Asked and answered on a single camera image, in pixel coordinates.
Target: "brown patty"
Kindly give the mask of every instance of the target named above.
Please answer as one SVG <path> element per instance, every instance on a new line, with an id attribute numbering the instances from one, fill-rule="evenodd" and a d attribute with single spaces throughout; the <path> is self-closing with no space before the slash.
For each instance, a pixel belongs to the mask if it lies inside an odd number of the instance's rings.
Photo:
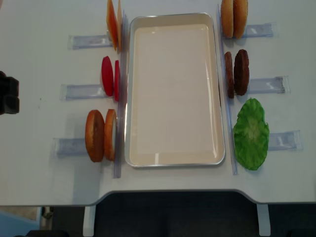
<path id="1" fill-rule="evenodd" d="M 239 50 L 235 58 L 234 66 L 235 92 L 237 95 L 244 95 L 249 84 L 249 59 L 246 50 Z"/>
<path id="2" fill-rule="evenodd" d="M 98 110 L 89 112 L 85 125 L 85 147 L 93 162 L 101 162 L 104 155 L 104 120 Z"/>
<path id="3" fill-rule="evenodd" d="M 225 53 L 225 68 L 226 68 L 228 97 L 233 99 L 234 98 L 234 76 L 233 76 L 232 54 L 230 52 Z"/>

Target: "green lettuce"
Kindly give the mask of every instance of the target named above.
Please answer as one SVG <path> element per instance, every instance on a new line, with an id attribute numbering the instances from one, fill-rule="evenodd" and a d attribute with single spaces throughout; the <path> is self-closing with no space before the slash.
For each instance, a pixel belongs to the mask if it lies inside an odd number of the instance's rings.
<path id="1" fill-rule="evenodd" d="M 269 144 L 269 125 L 260 102 L 250 98 L 238 113 L 234 126 L 235 155 L 246 169 L 257 170 L 265 161 Z"/>

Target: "floor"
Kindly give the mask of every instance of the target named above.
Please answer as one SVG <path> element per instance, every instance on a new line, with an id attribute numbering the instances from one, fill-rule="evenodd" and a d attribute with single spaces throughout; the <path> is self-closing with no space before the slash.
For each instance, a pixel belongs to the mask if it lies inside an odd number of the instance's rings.
<path id="1" fill-rule="evenodd" d="M 11 207 L 11 206 L 0 206 L 0 211 L 4 211 L 13 215 L 27 218 L 29 220 L 36 220 L 38 212 L 37 207 Z"/>
<path id="2" fill-rule="evenodd" d="M 271 236 L 316 230 L 316 204 L 269 205 Z M 84 208 L 56 207 L 52 228 L 82 236 Z M 233 192 L 113 194 L 97 205 L 95 237 L 257 237 L 256 204 Z"/>

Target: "white tray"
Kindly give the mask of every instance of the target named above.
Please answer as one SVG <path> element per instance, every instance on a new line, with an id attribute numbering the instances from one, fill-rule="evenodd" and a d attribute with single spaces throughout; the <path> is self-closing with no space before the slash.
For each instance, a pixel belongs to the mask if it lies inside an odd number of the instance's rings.
<path id="1" fill-rule="evenodd" d="M 212 18 L 138 17 L 130 27 L 125 159 L 216 165 L 225 145 Z"/>

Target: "metal tray rim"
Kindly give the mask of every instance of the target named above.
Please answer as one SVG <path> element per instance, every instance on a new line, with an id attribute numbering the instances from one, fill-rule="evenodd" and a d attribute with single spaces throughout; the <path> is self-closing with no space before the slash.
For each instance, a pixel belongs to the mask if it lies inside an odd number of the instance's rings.
<path id="1" fill-rule="evenodd" d="M 214 20 L 213 18 L 206 12 L 198 12 L 198 13 L 182 13 L 182 14 L 168 14 L 168 15 L 158 15 L 158 16 L 138 16 L 138 17 L 135 17 L 131 23 L 130 23 L 130 27 L 129 27 L 129 37 L 131 38 L 132 36 L 132 32 L 131 32 L 131 29 L 132 29 L 132 26 L 134 24 L 134 21 L 136 21 L 137 19 L 140 19 L 140 18 L 154 18 L 154 17 L 166 17 L 166 16 L 181 16 L 181 15 L 200 15 L 200 14 L 203 14 L 203 15 L 207 15 L 211 21 L 212 21 L 212 28 L 213 28 L 213 37 L 214 37 L 214 50 L 215 50 L 215 61 L 216 61 L 216 73 L 217 73 L 217 81 L 218 81 L 218 84 L 219 84 L 219 75 L 218 75 L 218 67 L 217 67 L 217 55 L 216 55 L 216 40 L 215 40 L 215 29 L 214 29 Z M 129 88 L 129 83 L 128 81 L 130 80 L 130 77 L 129 77 L 129 66 L 131 64 L 131 60 L 129 60 L 128 62 L 128 72 L 127 72 L 127 86 L 126 86 L 126 93 L 128 93 L 128 88 Z M 125 114 L 125 135 L 124 135 L 124 143 L 126 144 L 126 129 L 130 127 L 130 124 L 128 123 L 131 123 L 131 122 L 128 122 L 127 121 L 127 117 L 128 115 L 130 115 L 131 111 L 128 109 L 128 103 L 131 103 L 132 101 L 128 101 L 128 96 L 127 96 L 127 100 L 126 100 L 126 110 L 127 110 L 127 113 Z M 124 146 L 124 156 L 125 156 L 125 161 L 132 167 L 134 168 L 146 168 L 146 167 L 185 167 L 185 166 L 191 166 L 191 167 L 196 167 L 196 166 L 216 166 L 216 165 L 219 165 L 221 164 L 224 159 L 225 159 L 225 156 L 226 156 L 226 144 L 225 144 L 225 136 L 224 136 L 224 125 L 223 125 L 223 115 L 222 115 L 222 106 L 221 106 L 221 103 L 220 103 L 220 106 L 219 106 L 219 110 L 220 110 L 220 117 L 221 117 L 221 127 L 222 127 L 222 136 L 223 136 L 223 146 L 224 146 L 224 152 L 223 152 L 223 156 L 222 158 L 218 161 L 218 162 L 212 162 L 212 163 L 185 163 L 185 164 L 146 164 L 146 165 L 139 165 L 139 164 L 133 164 L 131 161 L 130 161 L 130 154 L 127 152 L 126 150 L 126 146 Z"/>

